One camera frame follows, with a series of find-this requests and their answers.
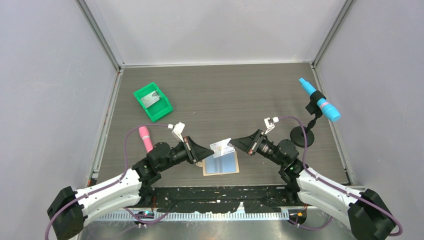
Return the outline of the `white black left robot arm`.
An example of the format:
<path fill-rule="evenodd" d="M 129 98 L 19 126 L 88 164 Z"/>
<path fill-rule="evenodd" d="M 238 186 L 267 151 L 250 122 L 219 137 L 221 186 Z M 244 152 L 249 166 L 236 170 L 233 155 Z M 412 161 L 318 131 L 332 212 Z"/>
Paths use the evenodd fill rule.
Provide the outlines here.
<path fill-rule="evenodd" d="M 137 204 L 148 207 L 154 199 L 151 186 L 161 178 L 161 172 L 182 162 L 195 164 L 213 154 L 186 136 L 175 147 L 166 142 L 155 144 L 145 158 L 109 180 L 76 190 L 67 186 L 47 209 L 50 221 L 44 238 L 53 230 L 58 240 L 69 240 L 103 215 Z"/>

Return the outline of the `beige card holder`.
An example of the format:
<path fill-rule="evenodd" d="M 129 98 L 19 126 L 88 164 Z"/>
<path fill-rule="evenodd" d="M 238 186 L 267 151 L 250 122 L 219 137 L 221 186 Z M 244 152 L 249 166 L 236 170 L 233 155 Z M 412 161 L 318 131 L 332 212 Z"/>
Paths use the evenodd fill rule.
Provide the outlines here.
<path fill-rule="evenodd" d="M 238 156 L 235 151 L 217 158 L 211 155 L 195 165 L 202 168 L 202 174 L 205 177 L 238 174 L 240 172 Z"/>

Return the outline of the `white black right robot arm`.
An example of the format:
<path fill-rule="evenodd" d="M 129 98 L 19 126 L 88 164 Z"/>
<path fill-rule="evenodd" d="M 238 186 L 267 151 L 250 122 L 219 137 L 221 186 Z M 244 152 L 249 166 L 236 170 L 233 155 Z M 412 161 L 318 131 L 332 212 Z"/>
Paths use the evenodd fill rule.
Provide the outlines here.
<path fill-rule="evenodd" d="M 299 160 L 299 152 L 289 139 L 274 144 L 258 129 L 249 136 L 231 139 L 229 144 L 250 156 L 259 154 L 277 164 L 278 173 L 286 183 L 288 203 L 320 209 L 347 226 L 357 240 L 385 240 L 398 227 L 375 191 L 360 191 L 322 176 Z"/>

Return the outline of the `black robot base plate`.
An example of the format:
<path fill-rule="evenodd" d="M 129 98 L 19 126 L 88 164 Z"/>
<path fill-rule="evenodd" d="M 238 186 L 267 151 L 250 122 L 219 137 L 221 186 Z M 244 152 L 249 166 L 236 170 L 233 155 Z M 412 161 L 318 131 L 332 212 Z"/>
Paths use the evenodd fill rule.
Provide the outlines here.
<path fill-rule="evenodd" d="M 284 185 L 155 187 L 134 208 L 160 213 L 234 213 L 243 207 L 246 213 L 276 213 L 279 209 L 307 207 Z"/>

